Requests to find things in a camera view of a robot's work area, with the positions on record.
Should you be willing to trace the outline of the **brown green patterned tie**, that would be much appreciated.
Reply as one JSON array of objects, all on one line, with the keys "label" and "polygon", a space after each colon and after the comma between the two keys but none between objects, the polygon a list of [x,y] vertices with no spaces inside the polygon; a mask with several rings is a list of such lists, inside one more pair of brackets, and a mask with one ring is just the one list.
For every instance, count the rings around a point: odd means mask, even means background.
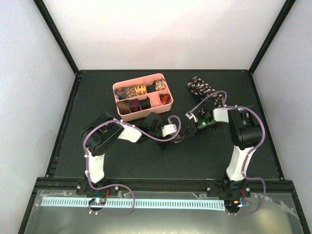
[{"label": "brown green patterned tie", "polygon": [[171,140],[171,142],[173,144],[178,144],[180,142],[182,142],[185,138],[185,135],[184,134],[178,134],[177,136],[175,136],[175,138],[173,140]]}]

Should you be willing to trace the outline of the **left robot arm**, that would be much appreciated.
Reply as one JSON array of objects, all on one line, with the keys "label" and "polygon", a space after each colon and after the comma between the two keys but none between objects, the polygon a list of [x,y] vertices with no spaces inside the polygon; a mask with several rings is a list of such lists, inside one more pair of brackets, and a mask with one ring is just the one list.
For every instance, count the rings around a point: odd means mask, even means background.
[{"label": "left robot arm", "polygon": [[141,143],[144,138],[158,142],[169,142],[175,139],[181,130],[181,120],[170,116],[167,124],[161,116],[150,113],[138,126],[103,113],[82,131],[81,140],[86,158],[85,175],[89,182],[87,188],[98,195],[104,191],[105,153],[118,139],[131,143]]}]

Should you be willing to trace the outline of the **red navy rolled tie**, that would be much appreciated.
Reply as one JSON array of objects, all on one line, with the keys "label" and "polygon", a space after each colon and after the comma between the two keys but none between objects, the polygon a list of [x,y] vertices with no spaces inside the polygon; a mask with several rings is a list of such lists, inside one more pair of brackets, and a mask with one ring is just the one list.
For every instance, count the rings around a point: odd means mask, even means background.
[{"label": "red navy rolled tie", "polygon": [[140,103],[137,98],[129,101],[129,107],[131,113],[138,112],[141,110]]}]

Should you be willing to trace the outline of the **red striped rolled tie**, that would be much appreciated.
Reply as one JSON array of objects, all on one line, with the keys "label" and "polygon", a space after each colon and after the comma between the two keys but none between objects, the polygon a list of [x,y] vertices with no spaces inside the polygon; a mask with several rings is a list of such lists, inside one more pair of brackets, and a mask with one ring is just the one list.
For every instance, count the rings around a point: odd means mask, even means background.
[{"label": "red striped rolled tie", "polygon": [[172,102],[172,98],[170,94],[160,94],[159,95],[160,101],[162,105],[167,105]]}]

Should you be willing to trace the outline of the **pink divided organizer box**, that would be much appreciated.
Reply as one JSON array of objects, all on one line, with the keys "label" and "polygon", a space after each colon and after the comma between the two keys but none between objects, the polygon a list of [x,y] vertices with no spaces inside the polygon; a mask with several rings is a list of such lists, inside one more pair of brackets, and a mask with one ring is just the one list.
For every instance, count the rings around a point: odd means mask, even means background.
[{"label": "pink divided organizer box", "polygon": [[[135,85],[141,85],[141,84],[146,85],[146,88],[147,88],[147,94],[144,94],[144,95],[140,95],[140,96],[136,96],[136,97],[130,97],[130,98],[126,98],[123,100],[117,100],[115,97],[115,103],[116,104],[117,104],[117,102],[126,101],[126,100],[130,101],[130,100],[133,100],[136,98],[140,101],[140,100],[143,100],[147,97],[149,97],[150,102],[151,102],[151,108],[150,109],[140,110],[138,112],[130,113],[127,115],[121,115],[119,113],[118,107],[116,106],[117,107],[117,113],[119,114],[119,116],[121,117],[122,120],[131,121],[131,120],[146,117],[150,113],[160,114],[160,113],[164,113],[164,112],[171,110],[174,99],[173,99],[173,96],[172,96],[171,91],[169,89],[168,82],[166,82],[167,88],[165,90],[161,90],[161,91],[155,90],[154,82],[156,80],[160,80],[160,79],[165,79],[164,75],[161,73],[156,73],[156,74],[152,74],[152,75],[148,75],[148,76],[144,76],[144,77],[133,78],[133,79],[117,82],[113,85],[113,91],[117,88],[125,88],[125,87],[129,87],[129,86],[135,86]],[[172,98],[172,102],[170,104],[167,104],[167,105],[162,105],[160,98],[159,98],[160,94],[170,94],[170,96]]]}]

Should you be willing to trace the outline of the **black floral tie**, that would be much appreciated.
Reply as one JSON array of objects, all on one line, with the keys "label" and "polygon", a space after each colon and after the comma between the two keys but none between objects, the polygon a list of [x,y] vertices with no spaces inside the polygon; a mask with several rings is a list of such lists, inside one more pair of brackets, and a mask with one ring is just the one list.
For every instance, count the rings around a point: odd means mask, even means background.
[{"label": "black floral tie", "polygon": [[227,93],[225,91],[217,91],[207,82],[199,77],[193,77],[188,83],[187,87],[189,90],[201,98],[201,102],[195,106],[189,113],[195,111],[203,102],[207,99],[212,99],[214,106],[219,108],[225,105],[227,99]]}]

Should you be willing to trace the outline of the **yellow black rolled tie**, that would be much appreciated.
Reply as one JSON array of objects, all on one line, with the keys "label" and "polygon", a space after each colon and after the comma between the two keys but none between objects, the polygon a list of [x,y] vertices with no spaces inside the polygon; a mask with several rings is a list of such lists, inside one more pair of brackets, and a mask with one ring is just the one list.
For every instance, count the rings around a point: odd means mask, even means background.
[{"label": "yellow black rolled tie", "polygon": [[135,92],[137,96],[147,94],[147,88],[146,85],[141,84],[141,85],[135,85]]}]

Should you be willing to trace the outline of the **brown paisley rolled tie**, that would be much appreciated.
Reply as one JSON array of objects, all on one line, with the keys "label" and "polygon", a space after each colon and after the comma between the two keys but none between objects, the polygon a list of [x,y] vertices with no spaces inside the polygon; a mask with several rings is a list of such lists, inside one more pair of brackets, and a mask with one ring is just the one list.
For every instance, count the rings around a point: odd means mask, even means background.
[{"label": "brown paisley rolled tie", "polygon": [[125,87],[125,92],[126,92],[127,98],[131,98],[131,97],[136,97],[137,96],[135,86]]}]

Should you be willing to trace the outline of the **white red floral rolled tie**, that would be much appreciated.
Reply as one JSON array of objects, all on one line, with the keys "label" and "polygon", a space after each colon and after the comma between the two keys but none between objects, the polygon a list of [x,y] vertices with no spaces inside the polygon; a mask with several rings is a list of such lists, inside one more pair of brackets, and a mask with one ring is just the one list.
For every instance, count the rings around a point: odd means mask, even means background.
[{"label": "white red floral rolled tie", "polygon": [[165,79],[156,80],[154,82],[154,87],[156,91],[165,90],[167,88],[167,83]]}]

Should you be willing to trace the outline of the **blue floral rolled tie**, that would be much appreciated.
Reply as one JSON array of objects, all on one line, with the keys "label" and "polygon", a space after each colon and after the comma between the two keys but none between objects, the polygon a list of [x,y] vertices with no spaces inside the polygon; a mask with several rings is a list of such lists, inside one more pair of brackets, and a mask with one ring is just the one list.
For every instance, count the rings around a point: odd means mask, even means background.
[{"label": "blue floral rolled tie", "polygon": [[127,98],[125,88],[117,88],[114,90],[114,93],[117,100],[123,100]]}]

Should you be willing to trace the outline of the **light blue slotted strip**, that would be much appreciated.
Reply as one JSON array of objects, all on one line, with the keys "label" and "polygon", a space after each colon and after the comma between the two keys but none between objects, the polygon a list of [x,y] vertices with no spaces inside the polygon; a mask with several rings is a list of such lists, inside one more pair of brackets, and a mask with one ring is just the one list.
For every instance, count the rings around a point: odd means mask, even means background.
[{"label": "light blue slotted strip", "polygon": [[83,197],[45,197],[42,207],[85,207],[85,208],[124,208],[124,209],[184,209],[225,211],[223,200],[190,199],[125,199]]}]

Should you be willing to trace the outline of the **clear acrylic sheet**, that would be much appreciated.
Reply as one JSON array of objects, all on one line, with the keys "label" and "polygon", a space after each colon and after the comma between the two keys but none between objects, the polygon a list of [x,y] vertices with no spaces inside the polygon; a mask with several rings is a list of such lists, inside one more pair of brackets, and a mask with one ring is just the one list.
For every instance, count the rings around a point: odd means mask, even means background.
[{"label": "clear acrylic sheet", "polygon": [[[205,194],[137,192],[135,199],[213,200]],[[24,234],[302,234],[290,194],[253,193],[237,215],[225,211],[42,207],[45,197],[83,197],[73,191],[39,191]],[[117,197],[132,199],[129,193]]]}]

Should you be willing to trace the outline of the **right black frame post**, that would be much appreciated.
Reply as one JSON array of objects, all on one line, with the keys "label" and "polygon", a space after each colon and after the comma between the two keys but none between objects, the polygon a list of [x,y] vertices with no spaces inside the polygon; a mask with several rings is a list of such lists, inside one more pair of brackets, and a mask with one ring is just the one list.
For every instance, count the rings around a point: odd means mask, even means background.
[{"label": "right black frame post", "polygon": [[289,12],[291,11],[292,7],[294,6],[296,0],[286,0],[279,11],[273,25],[271,26],[267,36],[265,37],[260,49],[258,50],[250,68],[249,73],[253,75],[259,66],[260,62],[262,61],[263,57],[265,56],[269,46],[273,42],[275,36],[277,35],[279,29],[281,28],[283,22],[285,21],[286,17],[288,16]]}]

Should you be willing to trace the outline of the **black frame post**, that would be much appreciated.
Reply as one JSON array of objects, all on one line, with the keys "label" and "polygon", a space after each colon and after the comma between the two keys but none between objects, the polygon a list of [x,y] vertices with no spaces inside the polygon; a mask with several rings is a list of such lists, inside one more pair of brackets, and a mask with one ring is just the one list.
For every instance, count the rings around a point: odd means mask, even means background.
[{"label": "black frame post", "polygon": [[68,49],[66,46],[66,43],[64,39],[61,36],[61,33],[58,30],[58,27],[56,26],[51,14],[49,13],[48,8],[46,7],[43,0],[33,0],[35,3],[37,9],[39,10],[41,16],[43,17],[46,25],[48,26],[51,34],[53,35],[56,43],[58,44],[59,48],[61,49],[65,59],[67,60],[69,66],[71,67],[73,73],[77,75],[79,73],[79,69]]},{"label": "black frame post", "polygon": [[263,57],[265,56],[269,46],[273,42],[275,36],[277,35],[279,29],[281,28],[283,22],[285,21],[286,17],[288,16],[289,12],[291,11],[292,7],[294,6],[296,0],[286,0],[279,11],[273,25],[271,26],[267,36],[265,37],[260,49],[258,50],[250,68],[249,73],[253,75],[259,66],[260,62],[262,61]]}]

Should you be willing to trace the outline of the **left black frame post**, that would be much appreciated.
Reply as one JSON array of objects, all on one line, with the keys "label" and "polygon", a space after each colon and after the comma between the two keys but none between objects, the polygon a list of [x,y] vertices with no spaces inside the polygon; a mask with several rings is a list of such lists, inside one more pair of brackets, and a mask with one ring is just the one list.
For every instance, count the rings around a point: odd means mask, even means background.
[{"label": "left black frame post", "polygon": [[48,8],[46,7],[43,0],[33,0],[35,3],[37,9],[39,10],[41,16],[43,17],[46,25],[48,26],[51,34],[53,35],[56,43],[58,44],[59,48],[61,49],[65,59],[67,60],[69,66],[71,67],[73,73],[77,75],[79,73],[79,69],[68,49],[66,46],[66,43],[64,39],[61,36],[61,33],[58,30],[58,27],[56,26],[51,14],[49,13]]}]

